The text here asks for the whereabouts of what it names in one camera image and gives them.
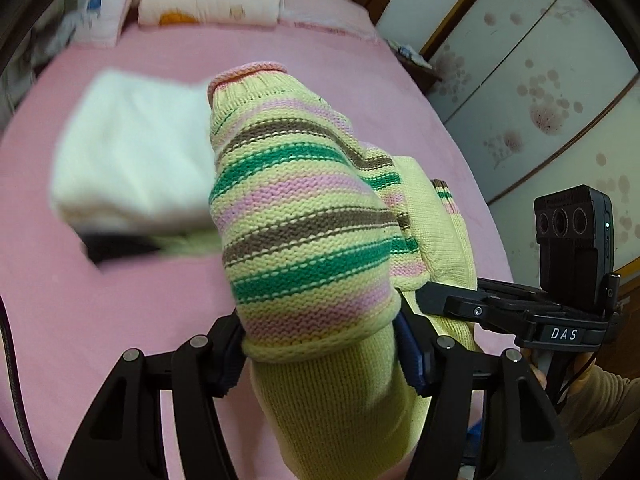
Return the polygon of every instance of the camera lens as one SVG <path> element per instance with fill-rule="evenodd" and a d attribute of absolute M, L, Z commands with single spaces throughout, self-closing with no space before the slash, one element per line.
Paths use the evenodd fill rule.
<path fill-rule="evenodd" d="M 554 211 L 554 231 L 558 236 L 564 236 L 568 229 L 568 219 L 564 209 L 556 209 Z"/>
<path fill-rule="evenodd" d="M 542 213 L 540 215 L 540 232 L 545 235 L 547 231 L 549 231 L 549 217 Z"/>
<path fill-rule="evenodd" d="M 587 215 L 583 209 L 578 208 L 574 211 L 574 231 L 581 235 L 587 230 Z"/>

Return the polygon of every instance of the silver bolt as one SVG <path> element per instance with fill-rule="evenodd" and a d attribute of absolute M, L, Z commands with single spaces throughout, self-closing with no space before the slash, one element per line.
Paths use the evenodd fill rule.
<path fill-rule="evenodd" d="M 509 348 L 504 353 L 504 355 L 507 357 L 509 361 L 513 361 L 514 363 L 517 363 L 518 361 L 520 361 L 520 359 L 522 359 L 522 354 L 518 352 L 515 348 Z"/>
<path fill-rule="evenodd" d="M 189 344 L 194 348 L 202 348 L 203 346 L 206 346 L 208 342 L 209 342 L 209 338 L 207 336 L 195 335 L 191 338 L 191 340 L 189 341 Z"/>
<path fill-rule="evenodd" d="M 444 348 L 445 350 L 450 350 L 456 345 L 455 339 L 448 335 L 441 335 L 436 339 L 436 343 L 438 343 L 439 347 Z"/>
<path fill-rule="evenodd" d="M 127 363 L 135 361 L 139 357 L 140 357 L 140 350 L 138 350 L 137 348 L 130 348 L 129 350 L 125 351 L 124 354 L 122 354 L 122 358 Z"/>

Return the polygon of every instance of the human hand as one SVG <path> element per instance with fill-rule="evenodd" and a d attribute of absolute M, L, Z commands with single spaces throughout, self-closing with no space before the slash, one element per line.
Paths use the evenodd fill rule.
<path fill-rule="evenodd" d="M 546 375 L 536 367 L 537 363 L 533 362 L 534 360 L 532 358 L 531 350 L 529 348 L 522 348 L 520 349 L 520 353 L 529 362 L 529 365 L 531 366 L 531 370 L 533 371 L 533 374 L 536 376 L 536 379 L 538 380 L 542 388 L 546 389 Z M 591 356 L 593 356 L 593 353 L 578 354 L 576 356 L 574 361 L 574 370 L 573 370 L 574 374 L 577 374 L 578 372 L 580 372 L 580 370 L 582 370 L 584 365 L 587 364 L 589 359 L 591 359 Z M 591 371 L 593 370 L 595 363 L 596 361 L 594 359 L 591 362 L 591 364 L 589 364 L 589 367 L 584 371 L 584 373 L 580 377 L 578 377 L 571 384 L 571 386 L 569 386 L 569 389 L 567 391 L 567 397 L 577 395 L 582 391 L 582 389 L 585 387 L 585 385 L 589 381 L 589 377 L 591 376 Z"/>

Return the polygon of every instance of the white quilt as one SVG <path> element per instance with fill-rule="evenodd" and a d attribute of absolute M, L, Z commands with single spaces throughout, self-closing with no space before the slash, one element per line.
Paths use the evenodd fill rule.
<path fill-rule="evenodd" d="M 211 226 L 215 169 L 206 88 L 116 70 L 98 74 L 54 158 L 56 215 L 81 234 Z"/>

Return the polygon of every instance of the pink bedsheet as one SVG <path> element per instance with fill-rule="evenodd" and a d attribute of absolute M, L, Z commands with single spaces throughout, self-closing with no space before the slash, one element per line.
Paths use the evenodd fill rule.
<path fill-rule="evenodd" d="M 478 274 L 511 280 L 468 165 L 384 44 L 287 27 L 132 27 L 112 50 L 71 47 L 20 106 L 0 149 L 0 294 L 14 331 L 31 429 L 51 478 L 122 351 L 175 349 L 234 306 L 218 256 L 150 258 L 102 270 L 85 259 L 76 234 L 54 218 L 47 201 L 52 150 L 63 124 L 83 89 L 106 67 L 195 83 L 256 60 L 284 63 L 353 121 L 360 140 L 414 156 L 430 178 L 445 180 L 466 219 Z M 508 336 L 478 337 L 494 352 L 510 345 Z M 19 441 L 3 363 L 0 417 Z M 293 478 L 246 373 L 216 405 L 240 479 Z M 170 403 L 163 403 L 163 412 L 170 474 L 182 478 Z"/>

